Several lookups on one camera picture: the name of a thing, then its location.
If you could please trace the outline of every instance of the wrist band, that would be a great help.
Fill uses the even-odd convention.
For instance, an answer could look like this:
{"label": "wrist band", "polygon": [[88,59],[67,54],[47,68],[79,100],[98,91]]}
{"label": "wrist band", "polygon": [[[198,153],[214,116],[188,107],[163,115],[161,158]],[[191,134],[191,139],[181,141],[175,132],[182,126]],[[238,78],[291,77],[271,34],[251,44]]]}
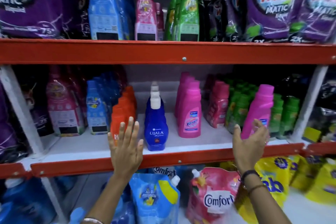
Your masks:
{"label": "wrist band", "polygon": [[104,224],[103,222],[96,220],[94,218],[84,218],[84,220],[82,220],[83,222],[93,222],[95,224]]}
{"label": "wrist band", "polygon": [[250,175],[250,174],[255,174],[255,175],[258,175],[258,177],[260,177],[259,174],[257,173],[257,171],[255,171],[255,170],[247,170],[245,173],[243,173],[243,175],[241,176],[241,179],[240,179],[243,184],[245,184],[245,178],[246,178],[246,176]]}
{"label": "wrist band", "polygon": [[250,191],[247,192],[248,196],[250,196],[250,194],[251,194],[254,190],[256,190],[257,188],[260,188],[260,187],[265,187],[265,188],[266,188],[265,185],[263,185],[263,184],[259,184],[259,185],[253,187],[252,189],[250,189]]}

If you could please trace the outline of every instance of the pink vanish bottle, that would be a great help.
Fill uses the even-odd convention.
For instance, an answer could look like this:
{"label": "pink vanish bottle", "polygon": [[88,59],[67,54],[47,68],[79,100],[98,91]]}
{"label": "pink vanish bottle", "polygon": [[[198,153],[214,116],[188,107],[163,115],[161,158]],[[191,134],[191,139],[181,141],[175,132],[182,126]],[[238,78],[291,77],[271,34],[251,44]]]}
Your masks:
{"label": "pink vanish bottle", "polygon": [[83,115],[83,120],[84,120],[84,126],[87,127],[87,118],[86,118],[86,95],[83,92],[83,88],[81,86],[80,81],[78,80],[78,78],[73,74],[72,69],[70,67],[70,65],[66,66],[66,71],[68,72],[68,76],[69,76],[69,80],[72,86],[72,90],[74,91],[77,99],[78,99],[78,103],[79,106],[81,108],[82,111],[82,115]]}
{"label": "pink vanish bottle", "polygon": [[181,101],[181,92],[182,92],[182,89],[185,87],[185,82],[189,75],[190,75],[189,72],[181,73],[180,84],[178,85],[176,103],[175,103],[175,111],[174,111],[175,117],[177,117],[177,110],[179,108],[179,103]]}
{"label": "pink vanish bottle", "polygon": [[135,39],[157,41],[156,5],[153,0],[138,0],[136,3]]}
{"label": "pink vanish bottle", "polygon": [[268,126],[273,106],[274,87],[268,84],[260,84],[258,92],[250,105],[249,112],[244,122],[242,139],[247,139],[253,131],[253,120],[258,119],[264,126]]}
{"label": "pink vanish bottle", "polygon": [[163,11],[160,3],[155,3],[156,5],[156,23],[157,23],[157,40],[163,41],[163,35],[165,31],[165,25],[163,22]]}
{"label": "pink vanish bottle", "polygon": [[188,84],[187,92],[181,105],[178,135],[182,138],[195,138],[201,135],[201,90],[200,82]]}
{"label": "pink vanish bottle", "polygon": [[228,84],[219,81],[216,84],[216,87],[213,88],[212,97],[205,118],[214,128],[224,126],[226,111],[228,110],[229,87]]}
{"label": "pink vanish bottle", "polygon": [[51,65],[46,89],[48,112],[57,136],[81,135],[84,121],[79,103],[67,79],[61,76],[58,65]]}
{"label": "pink vanish bottle", "polygon": [[180,118],[181,118],[181,112],[182,112],[182,103],[183,103],[184,97],[186,96],[189,84],[193,81],[195,81],[195,77],[188,76],[186,78],[185,82],[184,82],[184,85],[183,85],[182,89],[181,89],[180,101],[179,101],[179,104],[177,106],[177,113],[176,113],[176,115],[177,115],[176,121],[177,121],[178,125],[180,124]]}

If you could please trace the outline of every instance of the hand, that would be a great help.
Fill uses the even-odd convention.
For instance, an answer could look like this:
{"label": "hand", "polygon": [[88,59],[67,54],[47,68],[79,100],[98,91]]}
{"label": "hand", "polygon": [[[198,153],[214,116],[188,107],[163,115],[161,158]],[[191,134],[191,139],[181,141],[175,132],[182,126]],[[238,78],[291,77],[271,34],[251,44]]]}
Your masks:
{"label": "hand", "polygon": [[240,138],[240,126],[234,126],[233,155],[237,169],[241,175],[247,170],[253,170],[254,165],[263,156],[265,145],[269,139],[268,129],[259,120],[253,121],[258,130],[248,139]]}
{"label": "hand", "polygon": [[129,117],[126,132],[125,123],[120,123],[118,146],[115,146],[111,133],[107,134],[114,175],[125,182],[129,182],[132,175],[138,170],[144,149],[143,139],[137,143],[139,122],[135,122],[133,132],[132,128],[133,117]]}

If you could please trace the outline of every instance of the left hand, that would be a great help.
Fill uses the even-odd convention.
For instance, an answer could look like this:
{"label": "left hand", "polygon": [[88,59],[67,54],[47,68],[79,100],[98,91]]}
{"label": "left hand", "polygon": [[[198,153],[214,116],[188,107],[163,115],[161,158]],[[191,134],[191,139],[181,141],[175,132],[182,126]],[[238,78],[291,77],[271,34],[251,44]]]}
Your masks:
{"label": "left hand", "polygon": [[120,123],[118,146],[115,146],[111,133],[107,134],[114,175],[125,182],[129,182],[132,175],[138,170],[142,162],[142,151],[144,149],[143,139],[137,143],[139,122],[135,122],[133,132],[132,128],[133,117],[129,117],[126,131],[125,123]]}

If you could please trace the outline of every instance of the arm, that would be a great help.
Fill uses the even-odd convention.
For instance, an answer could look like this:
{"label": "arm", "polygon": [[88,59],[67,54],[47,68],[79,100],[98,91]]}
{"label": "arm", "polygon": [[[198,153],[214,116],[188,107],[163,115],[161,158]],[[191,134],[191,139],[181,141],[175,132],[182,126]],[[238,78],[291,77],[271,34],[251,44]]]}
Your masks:
{"label": "arm", "polygon": [[[246,140],[240,138],[240,127],[238,125],[234,127],[233,154],[241,175],[247,170],[254,169],[256,162],[263,156],[268,141],[267,128],[259,120],[254,120],[254,126],[258,130]],[[248,192],[263,184],[255,174],[247,175],[244,182]],[[259,224],[291,224],[266,187],[260,186],[254,189],[249,196]]]}
{"label": "arm", "polygon": [[[118,146],[114,145],[111,133],[107,134],[114,173],[86,218],[93,218],[104,224],[111,223],[124,188],[142,162],[144,140],[137,143],[139,123],[135,122],[133,132],[132,128],[133,117],[129,118],[126,132],[125,123],[120,124]],[[81,224],[95,223],[83,221]]]}

